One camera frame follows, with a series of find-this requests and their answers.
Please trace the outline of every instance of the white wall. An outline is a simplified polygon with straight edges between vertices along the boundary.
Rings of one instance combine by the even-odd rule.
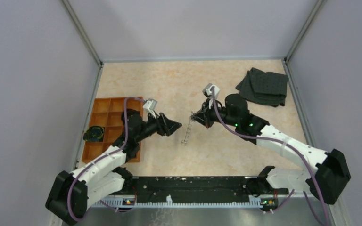
[[[104,61],[283,58],[316,0],[70,0]]]
[[[97,65],[58,0],[0,0],[0,226],[46,225]]]
[[[362,226],[362,1],[328,1],[290,66],[316,143],[347,158],[343,197]]]

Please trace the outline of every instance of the folded cloth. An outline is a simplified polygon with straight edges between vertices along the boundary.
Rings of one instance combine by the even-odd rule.
[[[287,96],[288,76],[274,72],[266,72],[250,76],[250,83],[255,95]]]
[[[264,73],[263,71],[261,71],[261,70],[259,70],[259,69],[256,69],[256,68],[254,68],[254,67],[252,67],[252,69],[250,69],[250,71],[248,71],[247,73],[246,73],[246,76],[244,77],[244,79],[235,87],[238,91],[240,91],[240,88],[241,88],[241,86],[242,86],[242,83],[244,82],[244,80],[245,79],[247,79],[247,75],[249,74],[249,73]]]
[[[239,94],[253,103],[277,107],[285,106],[288,77],[252,68],[236,86]]]

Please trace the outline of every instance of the metal frame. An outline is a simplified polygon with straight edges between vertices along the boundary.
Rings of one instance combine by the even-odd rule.
[[[74,24],[74,27],[76,28],[78,34],[80,35],[80,38],[84,42],[85,47],[92,55],[95,62],[98,65],[102,66],[103,63],[100,60],[98,53],[96,52],[91,40],[88,38],[87,33],[85,32],[84,28],[82,27],[80,20],[78,19],[77,15],[75,14],[73,7],[70,5],[70,2],[68,0],[60,0],[60,2],[62,3],[63,7],[65,8],[66,12],[68,13],[71,21]]]
[[[289,50],[287,56],[285,57],[285,61],[289,62],[295,53],[297,47],[299,46],[300,42],[302,41],[304,35],[306,35],[307,31],[309,30],[310,26],[312,25],[314,19],[318,15],[319,11],[324,6],[325,2],[327,0],[317,0],[316,4],[314,5],[313,10],[311,11],[309,17],[306,19],[306,22],[304,23],[302,30],[299,32],[296,40],[292,44],[291,49]]]
[[[71,164],[72,164],[72,169],[77,168],[78,167],[78,160],[81,159],[81,154],[82,154],[82,146],[84,141],[82,140],[82,133],[84,132],[84,130],[86,130],[88,128],[88,122],[90,120],[91,117],[91,112],[92,112],[92,108],[93,108],[93,103],[94,103],[94,99],[96,97],[96,93],[98,91],[98,86],[99,86],[99,82],[100,82],[100,78],[102,75],[102,71],[103,71],[103,66],[104,66],[104,62],[99,58],[95,48],[93,47],[93,44],[91,42],[91,40],[89,39],[86,31],[84,30],[81,22],[79,21],[76,13],[74,12],[69,0],[60,0],[61,3],[63,4],[63,7],[65,8],[65,10],[67,11],[67,13],[70,16],[70,19],[73,21],[75,28],[77,29],[80,38],[82,39],[82,41],[85,44],[85,47],[87,48],[87,50],[90,52],[90,54],[92,55],[92,57],[94,58],[95,62],[99,65],[99,71],[97,73],[97,78],[95,81],[95,86],[94,86],[94,90],[93,93],[91,95],[91,99],[90,99],[90,103],[89,103],[89,109],[88,109],[88,113],[87,116],[85,118],[85,122],[83,125],[83,129],[82,132],[80,132],[80,138],[77,142],[77,146],[75,147],[74,150],[74,154],[72,156],[71,159]],[[282,60],[282,64],[284,66],[285,69],[285,73],[288,75],[289,77],[289,86],[292,92],[292,96],[294,99],[294,102],[296,104],[296,109],[298,112],[298,116],[300,119],[300,122],[302,124],[302,128],[303,128],[303,132],[304,132],[304,136],[306,138],[306,141],[309,145],[312,146],[316,146],[316,141],[312,132],[312,129],[310,127],[310,123],[307,119],[307,115],[304,109],[304,105],[303,102],[301,100],[299,91],[297,89],[296,86],[296,82],[295,82],[295,78],[293,76],[292,70],[289,67],[289,62],[291,60],[291,58],[293,57],[294,53],[296,52],[297,48],[299,47],[299,44],[302,42],[303,38],[305,37],[305,35],[307,34],[308,30],[310,29],[313,21],[315,20],[316,16],[318,15],[318,12],[323,8],[325,2],[327,0],[317,0],[316,4],[314,5],[313,10],[311,11],[310,15],[308,16],[302,30],[300,31],[298,37],[296,38],[296,40],[294,41],[291,49],[289,50],[288,54],[285,56],[285,58]],[[255,59],[279,59],[279,57],[268,57],[268,58],[255,58]],[[175,60],[175,59],[158,59],[160,61],[170,61],[170,60]],[[177,59],[177,60],[214,60],[214,59]],[[128,62],[127,60],[124,61],[113,61],[113,63],[117,63],[117,62]],[[339,225],[347,225],[347,226],[351,226],[351,220],[349,217],[349,214],[345,208],[344,205],[344,201],[343,201],[343,197],[340,197],[338,199],[338,201],[336,202],[335,205],[329,206],[330,211],[331,211],[331,217],[334,220],[335,225],[339,226]],[[49,219],[49,226],[60,226],[63,224],[63,221],[61,219],[59,219],[56,215],[51,214],[51,217]]]

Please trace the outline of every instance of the beige marbled table surface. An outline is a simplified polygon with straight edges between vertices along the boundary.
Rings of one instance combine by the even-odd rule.
[[[280,60],[179,61],[105,64],[96,98],[142,96],[158,101],[156,112],[183,126],[170,137],[157,134],[142,141],[141,161],[125,166],[135,176],[251,176],[267,165],[298,169],[275,152],[244,141],[215,123],[206,129],[192,123],[184,139],[191,111],[206,99],[202,89],[209,83],[220,87],[219,100],[237,93],[235,86],[252,67],[285,73]],[[248,102],[251,113],[304,142],[295,103],[288,90],[286,106],[271,107]]]

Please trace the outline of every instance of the small black object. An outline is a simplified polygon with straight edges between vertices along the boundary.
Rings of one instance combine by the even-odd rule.
[[[66,171],[60,172],[53,183],[45,207],[70,226],[75,221],[67,208],[67,194],[74,177]],[[87,211],[88,188],[85,181],[77,181],[71,195],[71,208],[77,218],[82,218]]]
[[[263,205],[262,208],[260,208],[263,211],[271,211],[278,208],[278,199],[272,199],[272,198],[266,198],[266,199],[260,199],[261,203]]]
[[[105,128],[102,126],[91,126],[82,137],[86,142],[102,142]]]
[[[351,176],[342,152],[334,149],[331,153],[326,153],[326,155],[325,161],[322,164],[316,165],[318,170],[315,177],[324,202],[333,205],[346,187]],[[311,178],[307,179],[306,183],[310,186],[310,192],[318,199],[319,196],[314,187],[313,180]]]

